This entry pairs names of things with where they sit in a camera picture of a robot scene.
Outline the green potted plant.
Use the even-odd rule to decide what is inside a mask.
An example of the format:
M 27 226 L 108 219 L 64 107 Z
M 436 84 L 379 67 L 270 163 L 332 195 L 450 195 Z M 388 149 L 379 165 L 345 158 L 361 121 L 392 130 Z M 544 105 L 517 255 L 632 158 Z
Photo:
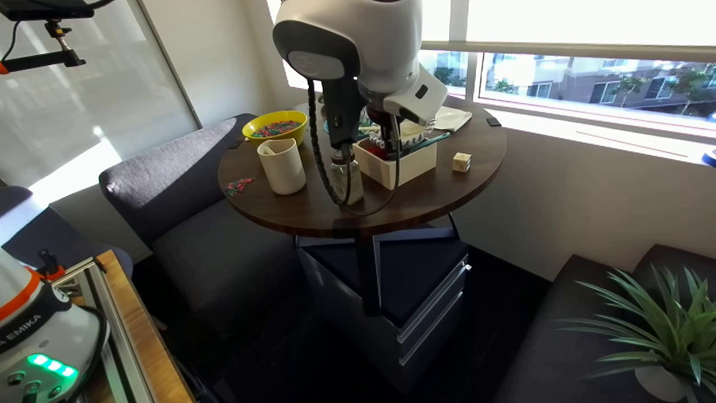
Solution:
M 713 403 L 716 304 L 710 280 L 689 266 L 677 274 L 653 266 L 653 286 L 618 270 L 606 280 L 579 280 L 601 311 L 559 321 L 564 332 L 593 333 L 614 345 L 596 361 L 593 378 L 634 374 L 661 403 Z

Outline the wooden robot stand top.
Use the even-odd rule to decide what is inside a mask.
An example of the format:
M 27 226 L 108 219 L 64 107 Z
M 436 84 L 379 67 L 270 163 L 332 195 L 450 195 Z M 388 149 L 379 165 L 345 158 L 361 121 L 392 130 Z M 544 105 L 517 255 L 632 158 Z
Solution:
M 80 286 L 86 302 L 100 310 L 110 324 L 102 366 L 91 376 L 83 402 L 192 403 L 191 387 L 118 257 L 112 252 L 91 257 Z

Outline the grey storage box under table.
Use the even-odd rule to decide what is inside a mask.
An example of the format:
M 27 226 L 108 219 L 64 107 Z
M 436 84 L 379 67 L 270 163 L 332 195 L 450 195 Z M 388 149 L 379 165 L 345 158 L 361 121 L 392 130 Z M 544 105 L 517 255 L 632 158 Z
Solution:
M 299 238 L 297 255 L 319 311 L 400 393 L 429 368 L 461 323 L 468 246 L 454 226 L 375 236 L 383 307 L 363 304 L 354 240 Z

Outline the yellow bowl of beads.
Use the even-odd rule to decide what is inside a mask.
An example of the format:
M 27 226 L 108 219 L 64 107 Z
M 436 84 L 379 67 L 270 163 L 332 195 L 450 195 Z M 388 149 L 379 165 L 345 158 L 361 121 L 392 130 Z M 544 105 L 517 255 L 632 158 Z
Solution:
M 242 135 L 246 141 L 262 143 L 267 139 L 296 139 L 297 143 L 304 141 L 309 117 L 297 111 L 277 111 L 267 112 L 250 118 Z

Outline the white napkin by window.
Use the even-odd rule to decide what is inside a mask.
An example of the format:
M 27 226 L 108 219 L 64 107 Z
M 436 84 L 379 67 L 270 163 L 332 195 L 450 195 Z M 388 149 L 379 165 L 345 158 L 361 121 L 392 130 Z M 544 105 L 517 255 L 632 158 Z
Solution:
M 470 118 L 472 118 L 470 112 L 442 105 L 436 112 L 431 127 L 445 130 L 445 132 L 459 132 Z

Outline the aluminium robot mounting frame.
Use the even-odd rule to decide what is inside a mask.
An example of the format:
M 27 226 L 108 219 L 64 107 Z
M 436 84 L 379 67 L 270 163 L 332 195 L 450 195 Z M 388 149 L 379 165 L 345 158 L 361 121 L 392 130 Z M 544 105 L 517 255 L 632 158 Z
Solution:
M 110 291 L 110 271 L 96 257 L 73 264 L 59 286 L 86 311 L 100 319 L 100 349 L 70 403 L 154 403 L 154 393 L 139 361 L 139 348 Z

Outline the round wooden table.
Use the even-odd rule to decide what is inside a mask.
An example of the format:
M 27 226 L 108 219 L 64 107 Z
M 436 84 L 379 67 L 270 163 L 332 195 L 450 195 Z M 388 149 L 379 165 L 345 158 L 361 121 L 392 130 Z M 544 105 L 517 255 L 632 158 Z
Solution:
M 299 238 L 355 240 L 363 304 L 369 315 L 375 315 L 383 295 L 381 254 L 373 238 L 461 209 L 491 183 L 506 160 L 506 130 L 485 107 L 459 99 L 450 99 L 448 105 L 470 112 L 472 118 L 457 135 L 436 143 L 436 169 L 397 191 L 366 181 L 357 216 L 341 211 L 332 201 L 309 146 L 299 151 L 307 186 L 296 195 L 277 197 L 270 192 L 252 143 L 235 146 L 222 158 L 218 186 L 227 195 L 224 186 L 229 181 L 250 178 L 252 183 L 243 192 L 227 195 L 227 200 L 238 212 L 265 228 Z M 457 153 L 472 154 L 468 172 L 453 170 Z

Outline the dark grey sofa bench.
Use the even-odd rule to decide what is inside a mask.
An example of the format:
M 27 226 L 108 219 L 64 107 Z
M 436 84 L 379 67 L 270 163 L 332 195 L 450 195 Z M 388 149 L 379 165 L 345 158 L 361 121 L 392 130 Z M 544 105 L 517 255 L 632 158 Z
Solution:
M 164 141 L 98 176 L 102 197 L 164 266 L 191 315 L 238 336 L 299 282 L 293 240 L 249 223 L 218 181 L 250 115 Z

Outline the scattered coloured beads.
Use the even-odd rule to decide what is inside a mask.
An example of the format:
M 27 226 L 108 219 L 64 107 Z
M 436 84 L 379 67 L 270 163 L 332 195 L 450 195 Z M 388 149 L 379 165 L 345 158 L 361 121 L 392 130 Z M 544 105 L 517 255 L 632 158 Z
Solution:
M 229 197 L 235 197 L 235 195 L 243 192 L 250 183 L 252 183 L 250 178 L 233 179 L 233 181 L 229 181 L 229 183 L 224 186 L 224 191 L 227 191 Z

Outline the white pitcher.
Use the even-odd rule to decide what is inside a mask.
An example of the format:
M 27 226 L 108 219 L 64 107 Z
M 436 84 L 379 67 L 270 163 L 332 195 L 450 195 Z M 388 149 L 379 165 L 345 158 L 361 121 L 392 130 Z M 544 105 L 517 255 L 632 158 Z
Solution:
M 307 176 L 296 139 L 268 139 L 257 146 L 257 158 L 276 195 L 293 195 L 307 186 Z

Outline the small wooden cube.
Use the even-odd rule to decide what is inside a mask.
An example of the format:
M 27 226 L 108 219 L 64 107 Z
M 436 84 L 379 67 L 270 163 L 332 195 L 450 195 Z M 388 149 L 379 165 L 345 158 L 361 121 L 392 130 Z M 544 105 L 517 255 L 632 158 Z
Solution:
M 453 158 L 453 170 L 454 172 L 468 172 L 472 169 L 472 154 L 470 153 L 457 153 Z

